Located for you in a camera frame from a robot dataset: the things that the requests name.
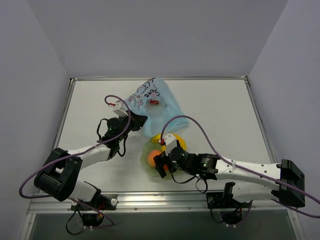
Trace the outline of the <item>orange fake fruit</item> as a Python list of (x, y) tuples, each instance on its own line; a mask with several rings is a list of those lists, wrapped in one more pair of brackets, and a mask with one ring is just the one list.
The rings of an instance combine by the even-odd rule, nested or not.
[(152, 150), (148, 155), (147, 155), (147, 163), (151, 168), (155, 168), (156, 167), (156, 163), (154, 161), (154, 157), (160, 155), (162, 152), (158, 149), (154, 149)]

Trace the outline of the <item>yellow fake banana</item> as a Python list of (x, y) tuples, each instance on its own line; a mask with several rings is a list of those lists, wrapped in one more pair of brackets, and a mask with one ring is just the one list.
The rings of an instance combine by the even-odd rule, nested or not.
[[(186, 151), (186, 150), (187, 150), (186, 142), (185, 142), (179, 135), (177, 135), (177, 134), (175, 134), (175, 133), (173, 133), (172, 135), (175, 136), (175, 138), (179, 141), (180, 146)], [(161, 137), (161, 135), (160, 135), (160, 134), (157, 134), (157, 135), (155, 135), (154, 137), (152, 137), (150, 141), (151, 141), (153, 144), (158, 144), (158, 143), (159, 143), (159, 140), (160, 140), (160, 137)], [(163, 145), (163, 146), (160, 147), (160, 149), (161, 149), (161, 151), (163, 152), (163, 151), (166, 150), (166, 147)]]

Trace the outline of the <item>red fake fruit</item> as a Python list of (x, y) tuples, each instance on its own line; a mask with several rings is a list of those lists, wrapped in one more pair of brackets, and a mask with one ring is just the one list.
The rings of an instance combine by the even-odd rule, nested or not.
[(158, 104), (159, 104), (159, 101), (152, 99), (152, 100), (149, 101), (149, 103), (150, 103), (151, 105), (158, 105)]

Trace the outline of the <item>light blue plastic bag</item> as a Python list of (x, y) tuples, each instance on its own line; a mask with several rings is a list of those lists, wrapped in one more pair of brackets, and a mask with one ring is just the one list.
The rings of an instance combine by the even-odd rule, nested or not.
[[(159, 104), (152, 105), (150, 100), (157, 100)], [(134, 114), (148, 117), (142, 132), (149, 138), (160, 134), (170, 119), (184, 114), (169, 86), (161, 78), (148, 79), (125, 102)]]

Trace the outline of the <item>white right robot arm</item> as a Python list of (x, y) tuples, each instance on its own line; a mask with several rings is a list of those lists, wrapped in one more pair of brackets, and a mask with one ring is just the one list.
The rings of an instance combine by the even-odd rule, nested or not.
[(188, 153), (178, 146), (167, 154), (161, 152), (153, 158), (155, 169), (164, 178), (167, 173), (177, 170), (190, 175), (192, 179), (226, 180), (223, 203), (234, 206), (236, 203), (251, 200), (277, 200), (280, 203), (303, 208), (305, 203), (305, 175), (291, 160), (281, 163), (257, 164), (231, 159), (223, 161), (215, 154)]

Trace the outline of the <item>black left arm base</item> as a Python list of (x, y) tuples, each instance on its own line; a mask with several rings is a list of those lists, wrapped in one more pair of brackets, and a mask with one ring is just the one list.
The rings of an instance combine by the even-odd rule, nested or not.
[[(76, 236), (89, 229), (93, 231), (95, 229), (105, 229), (116, 225), (116, 223), (103, 211), (105, 210), (115, 210), (118, 200), (114, 197), (107, 198), (101, 194), (98, 190), (93, 196), (91, 201), (79, 200), (76, 198), (71, 198), (75, 203), (73, 208), (73, 213), (71, 217), (67, 220), (65, 224), (66, 232), (71, 236)], [(77, 232), (72, 232), (69, 229), (69, 222), (78, 214), (80, 218), (80, 230)]]

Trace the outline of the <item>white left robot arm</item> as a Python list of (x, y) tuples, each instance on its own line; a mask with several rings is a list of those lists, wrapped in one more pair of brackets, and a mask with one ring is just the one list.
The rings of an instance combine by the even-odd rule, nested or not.
[(66, 199), (82, 200), (90, 210), (100, 206), (100, 190), (87, 182), (78, 180), (82, 169), (98, 162), (108, 161), (120, 153), (120, 143), (125, 142), (130, 132), (139, 131), (148, 117), (129, 111), (130, 115), (103, 118), (97, 125), (98, 141), (88, 147), (64, 150), (55, 148), (45, 165), (34, 179), (34, 186), (62, 202)]

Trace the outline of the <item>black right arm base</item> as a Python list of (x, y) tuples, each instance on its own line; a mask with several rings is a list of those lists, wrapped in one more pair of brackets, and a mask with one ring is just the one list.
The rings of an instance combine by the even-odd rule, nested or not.
[[(234, 199), (233, 189), (235, 182), (227, 182), (223, 191), (207, 192), (207, 207), (212, 220), (217, 224), (224, 224), (227, 228), (236, 228), (243, 223), (251, 211), (253, 201), (239, 202)], [(214, 216), (213, 210), (226, 209), (219, 212), (219, 219)]]

